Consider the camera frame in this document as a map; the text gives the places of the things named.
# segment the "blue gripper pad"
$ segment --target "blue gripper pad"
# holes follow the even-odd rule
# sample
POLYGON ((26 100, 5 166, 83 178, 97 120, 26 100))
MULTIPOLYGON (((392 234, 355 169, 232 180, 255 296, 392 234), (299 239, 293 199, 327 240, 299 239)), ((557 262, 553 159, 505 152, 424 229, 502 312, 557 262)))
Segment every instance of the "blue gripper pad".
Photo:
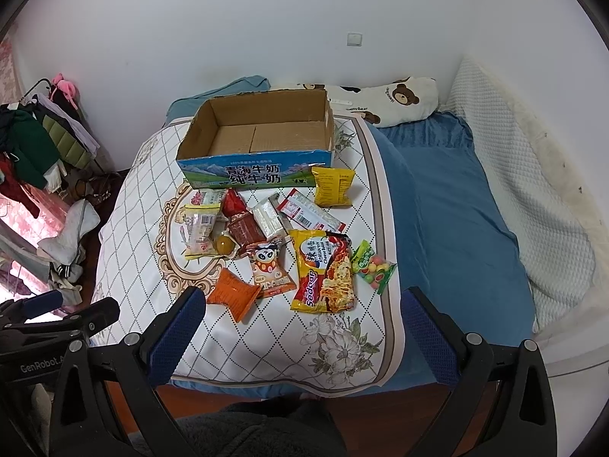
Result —
POLYGON ((152 387, 169 382, 203 316, 205 294, 195 289, 148 354, 148 382, 152 387))
POLYGON ((44 313, 50 313, 63 305, 62 293, 58 290, 45 292, 36 297, 23 299, 21 312, 28 319, 34 319, 44 313))
POLYGON ((461 377, 457 355, 440 328, 409 289, 402 292, 400 309, 406 328, 416 340, 436 381, 443 385, 455 386, 461 377))

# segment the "red garment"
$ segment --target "red garment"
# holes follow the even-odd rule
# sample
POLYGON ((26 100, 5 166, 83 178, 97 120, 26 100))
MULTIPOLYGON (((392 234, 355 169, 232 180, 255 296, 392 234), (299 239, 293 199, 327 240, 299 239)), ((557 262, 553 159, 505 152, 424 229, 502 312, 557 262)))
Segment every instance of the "red garment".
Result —
POLYGON ((13 201, 20 202, 34 218, 38 218, 40 208, 23 191, 14 176, 13 163, 4 154, 0 155, 0 170, 4 174, 4 182, 0 184, 0 193, 13 201))

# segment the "pink plush toy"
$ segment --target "pink plush toy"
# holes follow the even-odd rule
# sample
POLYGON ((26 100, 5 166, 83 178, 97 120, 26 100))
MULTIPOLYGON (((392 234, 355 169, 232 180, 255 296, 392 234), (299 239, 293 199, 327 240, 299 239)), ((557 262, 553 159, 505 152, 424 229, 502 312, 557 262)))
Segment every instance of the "pink plush toy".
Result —
POLYGON ((66 81, 61 72, 54 76, 53 81, 51 82, 53 82, 56 88, 51 93, 51 97, 49 99, 53 101, 53 95, 59 89, 63 93, 63 96, 66 97, 66 100, 68 100, 70 104, 74 106, 74 109, 77 110, 78 106, 76 106, 76 103, 74 103, 74 99, 76 97, 76 86, 74 86, 74 84, 70 81, 66 81))

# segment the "metal screw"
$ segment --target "metal screw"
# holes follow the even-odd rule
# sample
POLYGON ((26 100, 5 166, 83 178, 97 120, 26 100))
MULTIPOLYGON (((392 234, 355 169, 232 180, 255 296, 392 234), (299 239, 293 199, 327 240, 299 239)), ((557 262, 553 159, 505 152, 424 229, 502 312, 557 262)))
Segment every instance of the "metal screw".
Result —
POLYGON ((139 342, 139 333, 128 333, 125 338, 123 338, 123 342, 127 345, 135 345, 139 342))
POLYGON ((70 352, 78 352, 81 347, 82 342, 80 340, 75 340, 74 342, 70 343, 70 346, 68 348, 70 352))
POLYGON ((525 340, 525 349, 535 352, 537 350, 537 344, 533 340, 525 340))
POLYGON ((482 343, 482 337, 477 333, 468 333, 465 337, 471 345, 480 345, 482 343))

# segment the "white quilted blanket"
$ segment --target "white quilted blanket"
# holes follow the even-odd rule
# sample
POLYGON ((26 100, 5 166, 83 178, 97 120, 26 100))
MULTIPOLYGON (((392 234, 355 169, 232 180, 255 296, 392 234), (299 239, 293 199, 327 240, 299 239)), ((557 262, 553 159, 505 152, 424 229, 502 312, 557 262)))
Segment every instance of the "white quilted blanket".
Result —
MULTIPOLYGON (((354 245, 369 240, 395 261, 391 197, 374 139, 354 115, 336 117, 336 122, 334 166, 353 168, 356 178, 349 192, 353 207, 330 212, 346 223, 345 233, 354 245)), ((197 191, 185 182, 175 154, 189 123, 190 118, 179 118, 144 143, 100 232, 93 300, 115 298, 121 315, 96 336, 99 343, 119 342, 130 331, 142 331, 189 285, 208 295, 223 266, 253 282, 247 258, 187 261, 183 256, 188 230, 179 209, 197 191)), ((301 190, 312 197, 313 189, 301 190)), ((253 206, 272 192, 241 193, 253 206)), ((298 283, 292 244, 285 246, 281 261, 298 283)), ((382 385, 395 373, 404 350, 399 277, 395 272, 382 296, 358 277, 354 285, 357 302, 348 314, 291 311, 294 292, 255 301, 239 324, 226 307, 208 305, 174 377, 223 387, 292 383, 324 396, 382 385)))
POLYGON ((534 330, 542 331, 598 283, 607 232, 545 126, 471 58, 462 62, 447 107, 471 127, 491 192, 518 237, 537 311, 534 330))

